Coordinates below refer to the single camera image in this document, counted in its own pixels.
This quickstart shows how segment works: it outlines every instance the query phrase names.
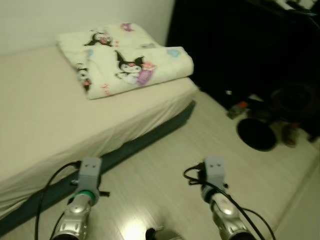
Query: wooden floor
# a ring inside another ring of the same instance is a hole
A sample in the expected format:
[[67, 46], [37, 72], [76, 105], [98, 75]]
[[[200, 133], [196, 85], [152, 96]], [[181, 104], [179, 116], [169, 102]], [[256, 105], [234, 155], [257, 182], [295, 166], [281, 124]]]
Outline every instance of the wooden floor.
[[[184, 169], [206, 156], [225, 158], [230, 193], [277, 228], [298, 186], [319, 164], [318, 150], [302, 133], [295, 149], [279, 143], [273, 151], [258, 152], [238, 138], [238, 120], [225, 117], [225, 110], [208, 95], [200, 92], [195, 100], [197, 106], [185, 126], [102, 176], [100, 189], [110, 191], [111, 197], [100, 198], [93, 207], [88, 240], [143, 240], [147, 228], [159, 226], [186, 240], [219, 240], [199, 186], [189, 186], [182, 177]], [[66, 201], [41, 214], [40, 240], [49, 238]], [[252, 219], [267, 236], [264, 225]], [[31, 219], [1, 240], [32, 240], [33, 231]]]

